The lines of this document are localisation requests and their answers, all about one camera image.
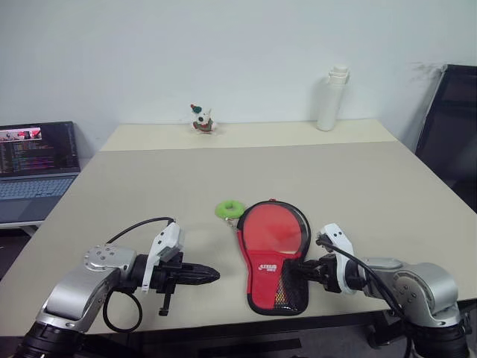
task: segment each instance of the green ring toy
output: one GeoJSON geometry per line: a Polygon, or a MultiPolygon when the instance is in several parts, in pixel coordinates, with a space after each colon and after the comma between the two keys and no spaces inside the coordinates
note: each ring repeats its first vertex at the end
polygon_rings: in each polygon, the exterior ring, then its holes
{"type": "Polygon", "coordinates": [[[245,206],[237,200],[222,201],[215,207],[215,214],[221,219],[238,219],[245,212],[245,206]]]}

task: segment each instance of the ping pong paddle case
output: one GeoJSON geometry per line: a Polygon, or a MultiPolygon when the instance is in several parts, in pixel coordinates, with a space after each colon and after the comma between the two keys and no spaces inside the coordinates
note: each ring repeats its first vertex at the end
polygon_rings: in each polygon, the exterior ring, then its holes
{"type": "Polygon", "coordinates": [[[247,264],[247,299],[261,315],[298,315],[308,306],[308,281],[292,266],[304,261],[311,231],[293,205],[262,201],[248,208],[237,224],[247,264]]]}

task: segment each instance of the small figurine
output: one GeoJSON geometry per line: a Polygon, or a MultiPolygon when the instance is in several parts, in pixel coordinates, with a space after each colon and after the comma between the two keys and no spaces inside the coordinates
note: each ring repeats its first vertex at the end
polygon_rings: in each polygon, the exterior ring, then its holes
{"type": "Polygon", "coordinates": [[[209,111],[202,110],[202,107],[194,106],[191,104],[192,112],[195,114],[195,120],[192,123],[192,126],[201,133],[212,133],[217,126],[212,118],[210,117],[210,113],[212,109],[209,111]]]}

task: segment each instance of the beige tabletop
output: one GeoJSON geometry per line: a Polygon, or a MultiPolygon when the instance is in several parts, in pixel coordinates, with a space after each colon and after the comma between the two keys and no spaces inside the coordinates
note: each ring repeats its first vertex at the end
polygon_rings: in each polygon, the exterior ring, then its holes
{"type": "MultiPolygon", "coordinates": [[[[459,299],[477,297],[475,213],[392,137],[255,148],[113,150],[93,157],[0,282],[0,336],[27,331],[55,283],[81,262],[84,251],[154,216],[174,217],[186,231],[184,260],[217,269],[221,279],[178,286],[167,317],[157,315],[162,295],[136,292],[145,311],[140,330],[282,318],[258,315],[247,305],[246,268],[237,239],[214,215],[215,205],[228,198],[246,205],[269,198],[287,201],[305,213],[313,235],[337,222],[359,257],[436,263],[455,277],[459,299]]],[[[118,244],[147,253],[161,228],[140,227],[118,244]]],[[[312,242],[308,258],[324,254],[312,242]]],[[[383,308],[382,301],[361,292],[337,295],[310,283],[309,306],[299,317],[383,308]]],[[[112,299],[110,315],[122,327],[136,319],[134,305],[122,297],[112,299]]],[[[108,331],[99,315],[90,333],[108,331]]]]}
{"type": "Polygon", "coordinates": [[[211,135],[191,128],[190,125],[120,125],[101,150],[246,148],[396,140],[375,119],[338,121],[329,132],[318,131],[314,122],[220,124],[211,135]]]}

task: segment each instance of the bottle cap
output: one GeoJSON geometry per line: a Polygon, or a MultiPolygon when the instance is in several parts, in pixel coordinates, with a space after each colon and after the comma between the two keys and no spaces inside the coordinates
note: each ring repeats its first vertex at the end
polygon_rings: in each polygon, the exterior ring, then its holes
{"type": "Polygon", "coordinates": [[[350,69],[346,65],[334,65],[328,75],[331,84],[345,84],[350,77],[350,69]]]}

